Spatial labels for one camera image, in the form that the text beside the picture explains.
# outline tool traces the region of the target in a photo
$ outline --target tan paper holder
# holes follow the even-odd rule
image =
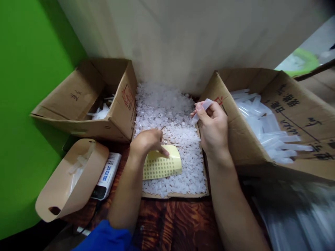
[[[69,170],[77,162],[78,156],[87,153],[92,142],[95,142],[92,154],[70,193],[72,175],[69,174]],[[35,204],[37,214],[44,221],[50,222],[83,208],[99,180],[108,155],[108,148],[95,140],[78,140],[59,163],[40,192]]]

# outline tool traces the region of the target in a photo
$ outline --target hand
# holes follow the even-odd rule
[[[158,129],[150,129],[139,133],[130,144],[130,149],[137,154],[147,155],[150,151],[159,151],[165,156],[169,156],[169,152],[162,147],[163,132]]]
[[[205,153],[209,158],[219,160],[229,154],[227,115],[217,102],[213,102],[207,112],[202,104],[196,103],[190,115],[193,117],[197,113],[201,121],[201,145]]]

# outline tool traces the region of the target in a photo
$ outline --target forearm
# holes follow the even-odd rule
[[[242,193],[229,152],[208,158],[211,195],[219,233],[226,250],[269,250]]]
[[[108,213],[108,220],[113,228],[128,229],[130,233],[135,229],[142,196],[145,158],[146,154],[138,154],[130,149]]]

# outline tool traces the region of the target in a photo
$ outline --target person's left hand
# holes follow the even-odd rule
[[[147,155],[150,151],[159,151],[165,156],[169,156],[169,152],[161,145],[163,140],[163,132],[158,129],[150,129],[139,133],[130,143],[131,151],[140,155]]]

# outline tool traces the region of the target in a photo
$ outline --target brown wood grain surface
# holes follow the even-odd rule
[[[111,192],[93,219],[89,230],[106,219],[120,176],[129,155],[129,145],[103,142],[111,152],[122,155]],[[62,219],[85,227],[93,216],[96,200],[90,199],[81,210]],[[256,215],[263,229],[259,215]],[[211,197],[198,199],[142,198],[133,243],[141,250],[223,250],[215,221]]]

